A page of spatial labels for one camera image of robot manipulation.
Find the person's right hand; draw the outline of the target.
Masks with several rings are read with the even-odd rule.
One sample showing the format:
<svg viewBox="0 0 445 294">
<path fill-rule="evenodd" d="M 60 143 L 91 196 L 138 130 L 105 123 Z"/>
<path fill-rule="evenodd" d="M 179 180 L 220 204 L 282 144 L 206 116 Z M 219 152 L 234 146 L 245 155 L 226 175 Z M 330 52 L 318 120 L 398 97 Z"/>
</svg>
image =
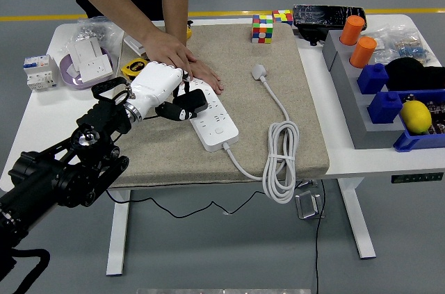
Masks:
<svg viewBox="0 0 445 294">
<path fill-rule="evenodd" d="M 173 35 L 155 30 L 141 39 L 140 43 L 151 61 L 180 68 L 191 78 L 193 77 L 190 63 L 194 63 L 196 59 L 193 53 Z"/>
</svg>

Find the person's left hand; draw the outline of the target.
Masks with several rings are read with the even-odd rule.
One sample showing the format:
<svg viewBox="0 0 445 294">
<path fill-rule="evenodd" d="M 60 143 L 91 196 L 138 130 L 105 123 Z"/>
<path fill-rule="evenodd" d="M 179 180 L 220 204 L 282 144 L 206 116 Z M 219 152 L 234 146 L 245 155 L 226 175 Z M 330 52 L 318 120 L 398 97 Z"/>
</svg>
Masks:
<svg viewBox="0 0 445 294">
<path fill-rule="evenodd" d="M 209 66 L 200 60 L 195 62 L 190 61 L 189 65 L 191 67 L 191 75 L 193 79 L 198 78 L 203 80 L 211 86 L 217 95 L 221 95 L 223 93 L 224 86 L 221 78 Z"/>
</svg>

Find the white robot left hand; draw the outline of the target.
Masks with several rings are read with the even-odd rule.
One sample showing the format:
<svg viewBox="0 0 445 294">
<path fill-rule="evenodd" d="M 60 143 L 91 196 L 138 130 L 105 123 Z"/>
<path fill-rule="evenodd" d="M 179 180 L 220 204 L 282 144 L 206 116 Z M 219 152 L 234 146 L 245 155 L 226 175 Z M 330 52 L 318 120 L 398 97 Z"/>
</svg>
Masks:
<svg viewBox="0 0 445 294">
<path fill-rule="evenodd" d="M 142 122 L 151 108 L 155 108 L 158 116 L 169 120 L 196 118 L 196 113 L 166 101 L 183 80 L 190 78 L 188 72 L 180 68 L 154 61 L 148 63 L 131 82 L 133 98 L 124 103 L 130 122 Z"/>
</svg>

